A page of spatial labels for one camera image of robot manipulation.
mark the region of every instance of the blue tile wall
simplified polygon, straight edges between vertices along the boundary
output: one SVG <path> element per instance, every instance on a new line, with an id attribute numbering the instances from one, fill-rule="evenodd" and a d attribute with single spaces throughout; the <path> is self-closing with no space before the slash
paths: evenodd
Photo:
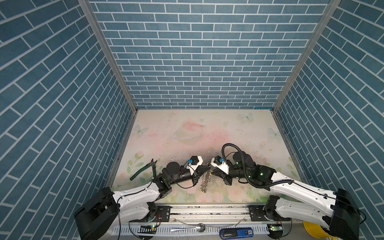
<path id="1" fill-rule="evenodd" d="M 328 0 L 91 0 L 139 108 L 271 108 Z"/>
<path id="2" fill-rule="evenodd" d="M 277 114 L 315 186 L 349 191 L 384 233 L 384 4 L 342 0 Z"/>
<path id="3" fill-rule="evenodd" d="M 76 0 L 0 1 L 0 239 L 78 237 L 131 114 Z"/>

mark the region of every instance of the metal corner post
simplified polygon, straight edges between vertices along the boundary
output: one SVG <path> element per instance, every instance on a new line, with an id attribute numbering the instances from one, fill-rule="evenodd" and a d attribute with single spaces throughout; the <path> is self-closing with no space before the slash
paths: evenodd
<path id="1" fill-rule="evenodd" d="M 132 108 L 132 111 L 134 113 L 137 112 L 137 107 L 131 97 L 131 94 L 128 91 L 127 85 L 125 84 L 124 78 L 119 70 L 119 67 L 115 61 L 115 58 L 113 57 L 113 54 L 111 52 L 111 49 L 108 46 L 107 40 L 104 37 L 104 34 L 100 28 L 100 25 L 97 21 L 96 15 L 92 10 L 92 6 L 89 3 L 89 0 L 78 0 L 81 9 L 84 12 L 85 18 L 88 20 L 89 25 L 91 26 L 93 33 L 95 34 L 95 37 L 100 44 L 100 47 L 102 51 L 104 52 L 104 55 L 117 79 L 117 82 L 119 83 L 124 96 L 127 99 L 128 104 Z"/>
<path id="2" fill-rule="evenodd" d="M 280 95 L 278 96 L 276 102 L 273 104 L 273 111 L 277 112 L 281 106 L 285 96 L 288 94 L 288 91 L 295 82 L 297 76 L 299 75 L 301 69 L 303 68 L 305 62 L 307 61 L 309 55 L 311 54 L 313 48 L 315 47 L 317 41 L 319 40 L 321 34 L 323 33 L 325 27 L 327 26 L 329 20 L 331 19 L 333 13 L 336 11 L 336 8 L 339 6 L 341 0 L 330 0 L 327 7 L 324 10 L 323 15 L 319 23 L 316 25 L 311 38 L 308 40 L 303 53 L 300 55 L 297 60 L 296 65 L 293 67 L 291 75 L 288 77 L 287 82 L 285 83 L 283 89 L 281 90 Z"/>
<path id="3" fill-rule="evenodd" d="M 275 121 L 275 123 L 277 125 L 277 128 L 280 131 L 280 134 L 281 134 L 281 137 L 283 138 L 285 146 L 287 147 L 287 150 L 288 150 L 289 154 L 291 155 L 293 164 L 294 164 L 294 166 L 297 169 L 297 172 L 299 174 L 299 177 L 301 178 L 301 181 L 304 182 L 304 183 L 309 184 L 309 180 L 308 180 L 307 176 L 305 175 L 305 173 L 303 171 L 303 168 L 301 167 L 301 164 L 300 164 L 300 162 L 299 162 L 299 160 L 297 158 L 297 155 L 296 155 L 295 151 L 293 150 L 292 143 L 289 140 L 287 134 L 285 133 L 282 124 L 280 123 L 279 116 L 277 116 L 277 114 L 275 112 L 272 112 L 272 116 L 273 116 L 273 119 L 274 119 L 274 121 Z"/>
<path id="4" fill-rule="evenodd" d="M 118 168 L 120 166 L 121 158 L 124 154 L 124 150 L 125 150 L 127 143 L 128 143 L 129 135 L 131 134 L 133 125 L 135 124 L 136 116 L 137 116 L 137 113 L 132 114 L 132 117 L 129 120 L 129 125 L 125 131 L 124 138 L 120 144 L 120 148 L 119 148 L 118 153 L 116 155 L 115 162 L 112 165 L 111 171 L 110 171 L 109 176 L 107 178 L 107 181 L 105 183 L 106 187 L 112 187 L 112 184 L 115 180 Z"/>

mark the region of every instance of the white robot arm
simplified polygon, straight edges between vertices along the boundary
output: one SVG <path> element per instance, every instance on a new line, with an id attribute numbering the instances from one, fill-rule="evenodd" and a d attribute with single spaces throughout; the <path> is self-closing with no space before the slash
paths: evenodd
<path id="1" fill-rule="evenodd" d="M 208 170 L 221 177 L 227 185 L 232 184 L 232 178 L 245 178 L 256 188 L 285 194 L 300 201 L 271 195 L 263 208 L 266 218 L 270 220 L 296 218 L 318 224 L 330 235 L 344 240 L 359 238 L 360 213 L 347 191 L 338 189 L 333 192 L 293 180 L 272 168 L 255 164 L 248 154 L 238 150 L 233 156 L 236 165 L 225 157 L 217 156 L 212 159 L 211 166 L 204 166 L 200 156 L 192 156 L 187 167 L 170 162 L 161 174 L 144 186 L 115 192 L 108 187 L 101 189 L 74 215 L 81 239 L 105 240 L 121 222 L 152 220 L 157 211 L 154 202 L 172 191 L 171 184 L 192 180 L 196 185 L 200 176 Z"/>

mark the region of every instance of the floral tablecloth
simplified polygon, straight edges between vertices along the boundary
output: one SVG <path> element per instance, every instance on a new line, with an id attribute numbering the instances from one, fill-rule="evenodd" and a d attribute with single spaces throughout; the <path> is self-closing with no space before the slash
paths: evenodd
<path id="1" fill-rule="evenodd" d="M 300 180 L 288 150 L 269 110 L 139 110 L 125 152 L 121 159 L 113 190 L 144 185 L 152 179 L 148 168 L 133 181 L 129 178 L 153 158 L 157 174 L 170 162 L 184 164 L 191 156 L 204 162 L 221 155 L 225 143 L 233 143 L 261 165 Z M 227 147 L 225 154 L 235 149 Z M 157 202 L 265 202 L 274 194 L 233 180 L 232 186 L 212 176 L 207 192 L 201 191 L 202 178 L 192 188 L 172 185 L 172 192 Z M 191 181 L 180 184 L 192 185 Z"/>

